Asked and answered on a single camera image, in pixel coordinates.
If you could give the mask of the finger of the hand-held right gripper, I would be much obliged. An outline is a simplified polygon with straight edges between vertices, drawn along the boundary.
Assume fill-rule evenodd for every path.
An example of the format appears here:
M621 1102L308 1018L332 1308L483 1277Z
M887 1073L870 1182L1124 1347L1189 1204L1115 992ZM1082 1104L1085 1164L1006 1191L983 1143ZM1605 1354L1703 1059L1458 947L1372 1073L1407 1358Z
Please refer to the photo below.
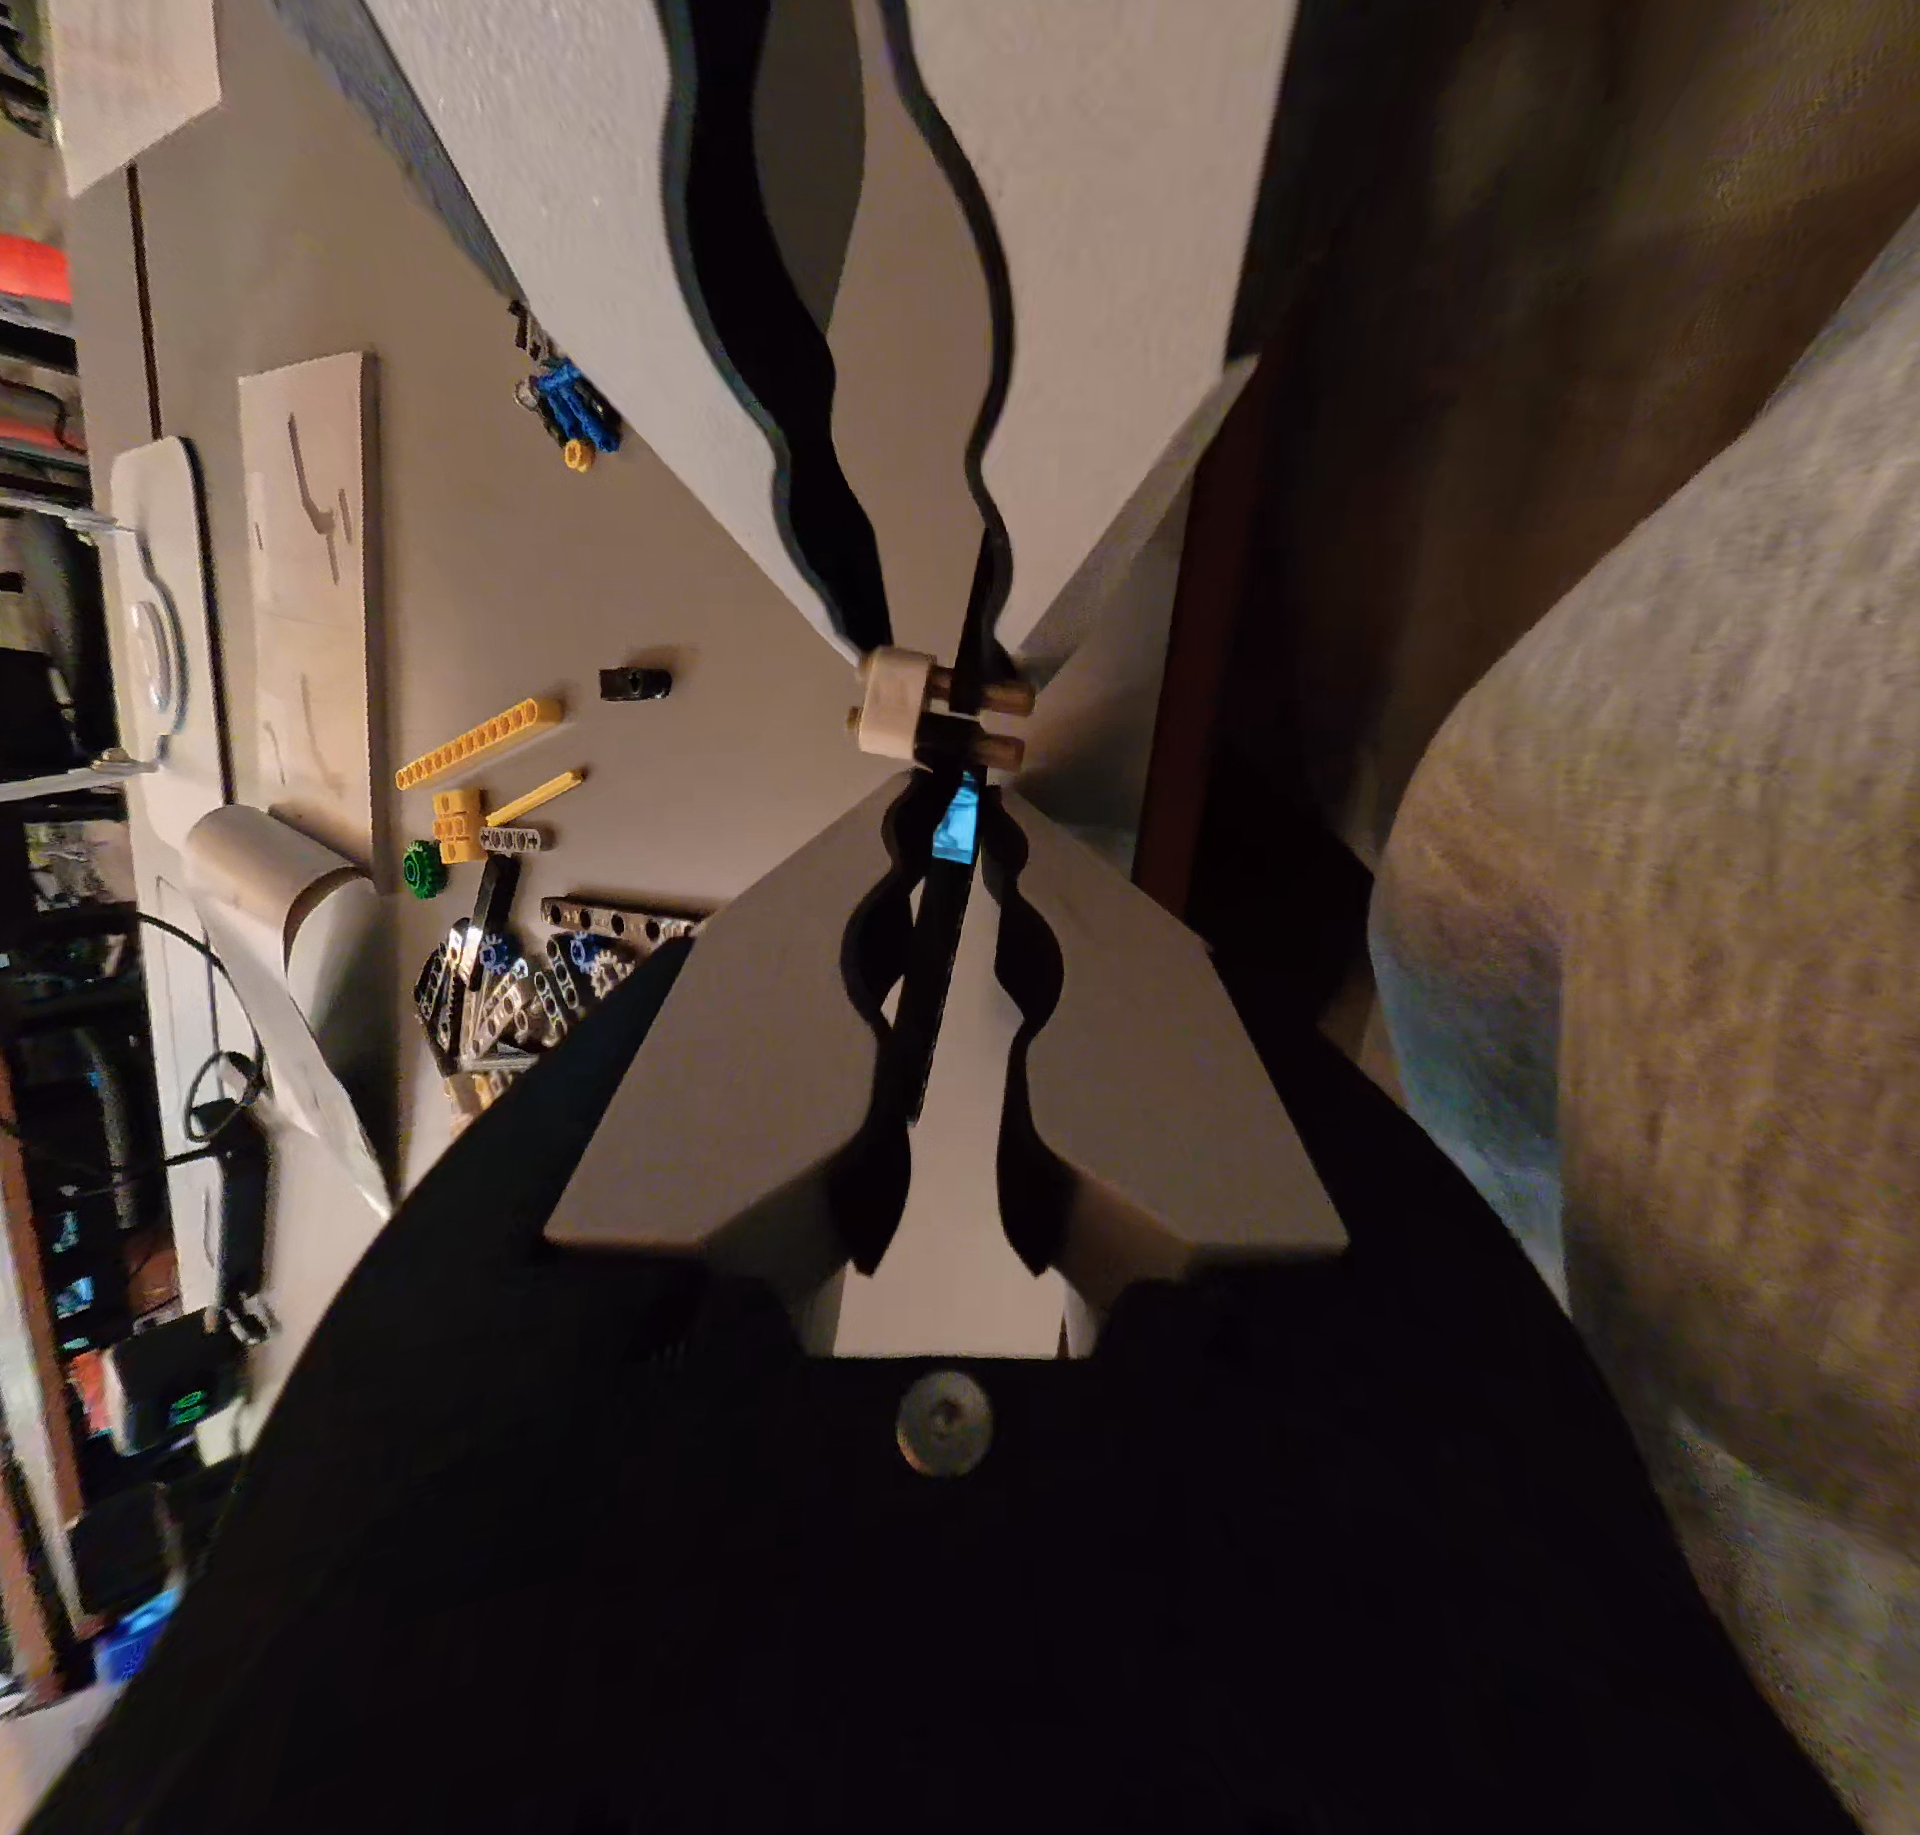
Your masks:
M1264 349L1274 134L1302 0L878 0L964 211L990 381L964 446L983 660L1074 657Z
M848 663L891 641L766 203L772 0L270 0L489 281Z

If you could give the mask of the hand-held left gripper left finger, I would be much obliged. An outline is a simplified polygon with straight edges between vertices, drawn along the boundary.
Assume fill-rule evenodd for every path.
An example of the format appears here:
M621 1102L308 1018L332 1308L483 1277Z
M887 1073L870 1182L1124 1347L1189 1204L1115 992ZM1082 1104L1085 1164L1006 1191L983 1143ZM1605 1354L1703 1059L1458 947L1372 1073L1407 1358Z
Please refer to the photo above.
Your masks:
M900 1221L909 1121L889 1084L924 848L891 775L692 939L544 1236L759 1280L833 1350L846 1271Z

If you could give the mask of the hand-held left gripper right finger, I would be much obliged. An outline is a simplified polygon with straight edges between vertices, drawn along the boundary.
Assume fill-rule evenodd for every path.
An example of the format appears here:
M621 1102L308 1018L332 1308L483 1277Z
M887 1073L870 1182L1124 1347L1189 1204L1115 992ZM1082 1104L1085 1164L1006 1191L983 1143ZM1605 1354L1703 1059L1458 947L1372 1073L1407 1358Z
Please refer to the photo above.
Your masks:
M1347 1253L1211 947L1018 791L979 869L1009 1012L995 1181L1006 1241L1093 1345L1138 1284Z

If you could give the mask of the black lego beam assembly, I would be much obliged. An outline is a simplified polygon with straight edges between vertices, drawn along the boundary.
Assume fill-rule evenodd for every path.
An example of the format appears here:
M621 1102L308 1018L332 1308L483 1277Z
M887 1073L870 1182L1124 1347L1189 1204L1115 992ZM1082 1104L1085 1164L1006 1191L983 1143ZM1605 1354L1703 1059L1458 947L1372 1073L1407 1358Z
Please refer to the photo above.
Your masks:
M911 768L902 850L907 928L887 1047L887 1086L915 1122L939 1043L979 859L979 824L997 775L1022 768L1024 740L981 723L1024 720L1036 690L1018 680L951 702L954 672L929 654L876 647L858 666L848 731L861 752Z

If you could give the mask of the pile of lego beams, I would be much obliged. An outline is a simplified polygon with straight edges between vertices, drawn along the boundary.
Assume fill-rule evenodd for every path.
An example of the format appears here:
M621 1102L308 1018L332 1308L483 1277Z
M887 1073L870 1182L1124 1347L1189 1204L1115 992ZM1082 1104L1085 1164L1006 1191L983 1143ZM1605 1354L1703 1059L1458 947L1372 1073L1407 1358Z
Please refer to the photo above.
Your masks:
M522 899L529 856L483 850L464 916L425 958L414 1008L454 1127L497 1104L541 1059L708 911L590 893Z

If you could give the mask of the pile of blue lego pins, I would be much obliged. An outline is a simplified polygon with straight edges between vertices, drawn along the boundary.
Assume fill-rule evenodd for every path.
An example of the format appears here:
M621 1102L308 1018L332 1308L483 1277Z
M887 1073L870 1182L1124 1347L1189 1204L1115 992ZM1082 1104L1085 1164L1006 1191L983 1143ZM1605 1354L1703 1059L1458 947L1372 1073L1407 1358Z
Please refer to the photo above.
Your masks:
M510 316L515 349L526 357L515 400L541 422L564 464L587 474L620 453L624 422L600 388L555 345L528 301L510 299Z

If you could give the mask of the long yellow lego beam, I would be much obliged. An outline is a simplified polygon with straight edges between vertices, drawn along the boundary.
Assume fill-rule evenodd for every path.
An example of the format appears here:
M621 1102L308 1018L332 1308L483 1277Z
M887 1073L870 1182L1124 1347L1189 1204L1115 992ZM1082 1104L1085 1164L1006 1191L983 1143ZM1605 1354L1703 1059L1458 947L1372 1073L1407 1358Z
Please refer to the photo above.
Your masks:
M528 696L510 708L483 718L443 744L403 760L395 772L396 791L434 788L454 775L471 773L480 760L492 760L506 750L532 744L567 720L567 702L560 696Z

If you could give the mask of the lego instruction booklet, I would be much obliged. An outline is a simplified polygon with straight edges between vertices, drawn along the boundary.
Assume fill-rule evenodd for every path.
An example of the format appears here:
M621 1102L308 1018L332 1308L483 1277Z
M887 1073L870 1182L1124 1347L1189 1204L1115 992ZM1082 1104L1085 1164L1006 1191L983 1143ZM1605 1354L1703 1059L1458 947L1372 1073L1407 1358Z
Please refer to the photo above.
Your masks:
M379 1137L393 1043L381 917L367 873L246 804L201 815L181 848L187 892L267 1055L270 1102L319 1143L381 1219Z

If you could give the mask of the pale paper sheet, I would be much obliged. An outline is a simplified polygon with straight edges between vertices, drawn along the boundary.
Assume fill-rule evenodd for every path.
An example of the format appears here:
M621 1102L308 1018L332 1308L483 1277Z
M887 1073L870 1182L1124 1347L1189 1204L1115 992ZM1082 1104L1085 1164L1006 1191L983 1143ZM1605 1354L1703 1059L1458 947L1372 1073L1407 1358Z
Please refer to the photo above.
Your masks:
M239 381L262 804L359 863L376 850L373 369L334 354Z
M214 0L41 0L68 200L224 98Z

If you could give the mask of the black power adapter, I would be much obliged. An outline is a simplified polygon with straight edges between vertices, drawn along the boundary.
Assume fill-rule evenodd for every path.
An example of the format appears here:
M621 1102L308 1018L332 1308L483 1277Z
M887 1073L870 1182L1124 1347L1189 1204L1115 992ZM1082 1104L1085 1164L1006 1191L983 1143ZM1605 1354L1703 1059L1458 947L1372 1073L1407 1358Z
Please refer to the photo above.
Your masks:
M195 1108L207 1149L218 1171L210 1267L214 1305L239 1311L262 1285L270 1246L270 1136L253 1112L231 1099Z

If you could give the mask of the charger with green display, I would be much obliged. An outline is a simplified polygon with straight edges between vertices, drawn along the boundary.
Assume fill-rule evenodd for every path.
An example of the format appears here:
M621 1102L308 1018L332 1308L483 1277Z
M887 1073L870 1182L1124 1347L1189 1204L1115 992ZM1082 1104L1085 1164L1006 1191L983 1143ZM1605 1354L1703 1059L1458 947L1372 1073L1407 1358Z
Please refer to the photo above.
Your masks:
M185 1311L106 1350L108 1435L123 1456L178 1441L243 1390L246 1344L221 1309Z

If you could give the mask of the white plate device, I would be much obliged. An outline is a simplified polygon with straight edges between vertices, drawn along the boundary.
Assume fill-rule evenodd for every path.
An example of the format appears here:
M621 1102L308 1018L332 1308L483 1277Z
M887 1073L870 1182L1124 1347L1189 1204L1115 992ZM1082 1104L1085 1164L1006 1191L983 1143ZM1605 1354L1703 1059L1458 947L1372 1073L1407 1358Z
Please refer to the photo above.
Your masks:
M111 668L123 748L148 827L183 845L228 802L228 723L212 641L210 550L195 454L178 435L109 474Z

